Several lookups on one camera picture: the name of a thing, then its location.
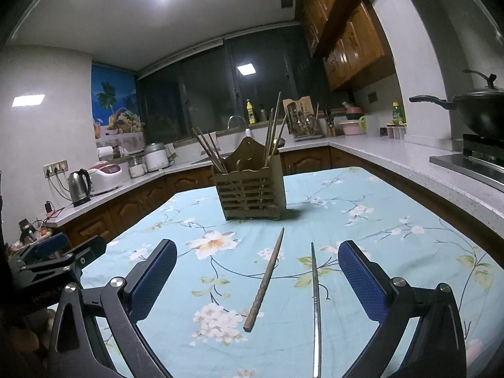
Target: light blue floral tablecloth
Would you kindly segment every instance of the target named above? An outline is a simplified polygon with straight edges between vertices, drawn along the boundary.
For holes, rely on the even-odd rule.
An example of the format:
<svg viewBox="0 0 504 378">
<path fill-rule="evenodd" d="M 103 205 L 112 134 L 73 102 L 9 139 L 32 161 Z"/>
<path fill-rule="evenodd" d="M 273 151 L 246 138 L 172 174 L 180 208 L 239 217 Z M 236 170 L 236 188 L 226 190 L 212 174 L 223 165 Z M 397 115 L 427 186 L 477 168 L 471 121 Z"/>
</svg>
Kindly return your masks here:
<svg viewBox="0 0 504 378">
<path fill-rule="evenodd" d="M 306 378 L 313 369 L 313 241 L 321 283 L 322 374 L 339 378 L 377 327 L 338 266 L 339 244 L 352 239 L 391 277 L 425 288 L 450 284 L 460 307 L 468 376 L 485 366 L 504 336 L 504 272 L 489 255 L 363 169 L 284 179 L 295 219 L 226 222 L 214 187 L 179 193 L 110 242 L 107 253 L 84 269 L 82 285 L 103 286 L 125 276 L 161 239 L 171 239 L 177 264 L 152 312 L 138 323 L 171 374 Z M 279 265 L 248 334 L 243 322 L 282 226 Z M 131 376 L 105 320 L 99 324 L 118 371 Z M 398 368 L 415 326 L 412 320 L 385 376 Z"/>
</svg>

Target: gas stove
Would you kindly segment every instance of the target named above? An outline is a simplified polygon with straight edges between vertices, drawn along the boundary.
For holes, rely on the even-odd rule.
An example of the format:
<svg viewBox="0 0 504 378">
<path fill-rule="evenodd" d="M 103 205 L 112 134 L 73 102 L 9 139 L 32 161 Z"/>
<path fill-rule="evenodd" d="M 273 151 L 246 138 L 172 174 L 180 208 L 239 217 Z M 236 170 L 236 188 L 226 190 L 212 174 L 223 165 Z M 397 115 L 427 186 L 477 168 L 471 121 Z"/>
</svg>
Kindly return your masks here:
<svg viewBox="0 0 504 378">
<path fill-rule="evenodd" d="M 504 141 L 463 135 L 463 143 L 461 154 L 431 156 L 429 161 L 504 192 Z"/>
</svg>

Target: ceiling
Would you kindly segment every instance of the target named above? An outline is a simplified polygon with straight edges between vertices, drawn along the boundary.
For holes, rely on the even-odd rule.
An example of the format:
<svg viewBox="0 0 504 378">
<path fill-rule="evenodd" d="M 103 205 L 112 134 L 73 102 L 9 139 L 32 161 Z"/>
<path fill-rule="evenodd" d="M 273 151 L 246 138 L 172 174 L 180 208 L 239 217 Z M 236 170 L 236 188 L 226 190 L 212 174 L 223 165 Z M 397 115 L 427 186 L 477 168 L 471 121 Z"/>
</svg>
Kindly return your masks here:
<svg viewBox="0 0 504 378">
<path fill-rule="evenodd" d="M 293 19 L 280 0 L 40 0 L 9 43 L 84 51 L 137 71 L 212 38 Z"/>
</svg>

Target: black wok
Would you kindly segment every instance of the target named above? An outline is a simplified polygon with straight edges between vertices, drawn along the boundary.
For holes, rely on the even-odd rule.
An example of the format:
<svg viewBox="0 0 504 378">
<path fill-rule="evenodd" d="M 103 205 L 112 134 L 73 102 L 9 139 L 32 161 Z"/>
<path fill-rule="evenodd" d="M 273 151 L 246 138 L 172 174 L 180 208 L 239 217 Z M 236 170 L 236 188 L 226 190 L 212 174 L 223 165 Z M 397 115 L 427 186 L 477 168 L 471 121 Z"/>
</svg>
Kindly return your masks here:
<svg viewBox="0 0 504 378">
<path fill-rule="evenodd" d="M 487 77 L 469 69 L 464 72 L 481 75 L 487 81 L 487 88 L 457 95 L 452 102 L 431 95 L 411 97 L 410 102 L 433 102 L 448 110 L 456 109 L 464 123 L 476 134 L 504 140 L 504 90 L 493 85 L 497 76 L 490 74 Z"/>
</svg>

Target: ceiling light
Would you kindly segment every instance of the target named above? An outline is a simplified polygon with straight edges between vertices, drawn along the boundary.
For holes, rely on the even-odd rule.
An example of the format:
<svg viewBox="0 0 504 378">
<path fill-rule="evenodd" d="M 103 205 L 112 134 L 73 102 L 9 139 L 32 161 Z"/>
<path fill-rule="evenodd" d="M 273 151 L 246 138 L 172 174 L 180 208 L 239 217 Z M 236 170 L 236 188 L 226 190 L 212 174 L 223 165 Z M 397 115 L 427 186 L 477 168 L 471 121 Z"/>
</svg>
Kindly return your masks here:
<svg viewBox="0 0 504 378">
<path fill-rule="evenodd" d="M 238 71 L 240 71 L 243 76 L 255 74 L 255 68 L 252 64 L 240 65 L 236 68 L 238 68 Z"/>
<path fill-rule="evenodd" d="M 45 94 L 42 95 L 23 95 L 22 97 L 14 98 L 12 106 L 31 106 L 40 105 L 44 100 Z"/>
</svg>

